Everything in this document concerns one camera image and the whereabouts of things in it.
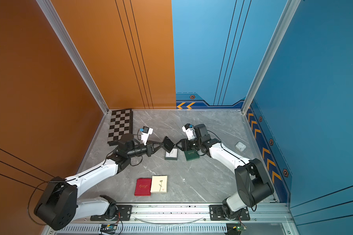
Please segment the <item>green jewelry box lid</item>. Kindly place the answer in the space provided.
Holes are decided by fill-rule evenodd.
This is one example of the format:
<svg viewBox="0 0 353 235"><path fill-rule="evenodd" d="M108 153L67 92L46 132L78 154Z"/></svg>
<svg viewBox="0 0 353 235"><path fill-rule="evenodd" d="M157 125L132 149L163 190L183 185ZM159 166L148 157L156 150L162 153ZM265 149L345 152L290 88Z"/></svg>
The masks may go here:
<svg viewBox="0 0 353 235"><path fill-rule="evenodd" d="M188 151L185 151L184 152L184 155L185 155L185 158L187 161L192 161L192 160L195 160L195 159L199 159L200 158L200 155L198 154L197 151L195 150L188 150Z"/></svg>

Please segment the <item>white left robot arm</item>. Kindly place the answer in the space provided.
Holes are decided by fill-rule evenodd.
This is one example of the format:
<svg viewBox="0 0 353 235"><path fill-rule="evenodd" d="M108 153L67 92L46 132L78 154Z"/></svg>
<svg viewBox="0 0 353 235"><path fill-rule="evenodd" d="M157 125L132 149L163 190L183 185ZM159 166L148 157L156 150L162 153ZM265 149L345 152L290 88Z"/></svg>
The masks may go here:
<svg viewBox="0 0 353 235"><path fill-rule="evenodd" d="M91 216L100 216L108 221L119 219L117 202L111 197L100 195L93 199L81 199L80 196L123 171L133 157L150 157L161 148L171 152L174 143L165 137L162 142L147 141L143 144L133 134L124 134L103 162L74 176L55 177L47 182L34 214L54 230L61 230L74 220Z"/></svg>

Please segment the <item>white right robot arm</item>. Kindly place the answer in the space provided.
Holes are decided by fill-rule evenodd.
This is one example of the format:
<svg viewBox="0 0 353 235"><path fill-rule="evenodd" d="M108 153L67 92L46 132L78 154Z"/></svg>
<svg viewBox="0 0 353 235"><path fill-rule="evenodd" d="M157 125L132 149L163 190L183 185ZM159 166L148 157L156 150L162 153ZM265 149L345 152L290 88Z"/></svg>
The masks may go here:
<svg viewBox="0 0 353 235"><path fill-rule="evenodd" d="M256 207L274 194L273 183L261 160L247 159L227 150L218 139L182 139L176 147L181 151L200 151L221 162L234 173L237 191L222 202L225 219L234 220L242 209Z"/></svg>

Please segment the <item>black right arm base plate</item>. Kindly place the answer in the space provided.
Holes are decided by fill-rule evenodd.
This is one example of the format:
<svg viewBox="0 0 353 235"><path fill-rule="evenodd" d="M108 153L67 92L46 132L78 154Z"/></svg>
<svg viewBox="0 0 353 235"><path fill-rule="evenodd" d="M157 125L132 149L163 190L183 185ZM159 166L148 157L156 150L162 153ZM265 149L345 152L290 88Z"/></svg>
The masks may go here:
<svg viewBox="0 0 353 235"><path fill-rule="evenodd" d="M209 214L212 221L220 220L243 220L249 221L250 214L247 207L238 211L232 211L227 205L209 205Z"/></svg>

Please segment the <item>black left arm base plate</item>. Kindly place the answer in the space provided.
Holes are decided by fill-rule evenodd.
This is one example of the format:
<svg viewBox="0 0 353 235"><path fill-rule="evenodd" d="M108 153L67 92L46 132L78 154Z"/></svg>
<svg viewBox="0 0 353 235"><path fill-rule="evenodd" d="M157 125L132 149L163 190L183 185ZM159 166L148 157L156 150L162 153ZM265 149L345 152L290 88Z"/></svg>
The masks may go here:
<svg viewBox="0 0 353 235"><path fill-rule="evenodd" d="M117 205L114 214L93 215L91 221L130 221L132 205Z"/></svg>

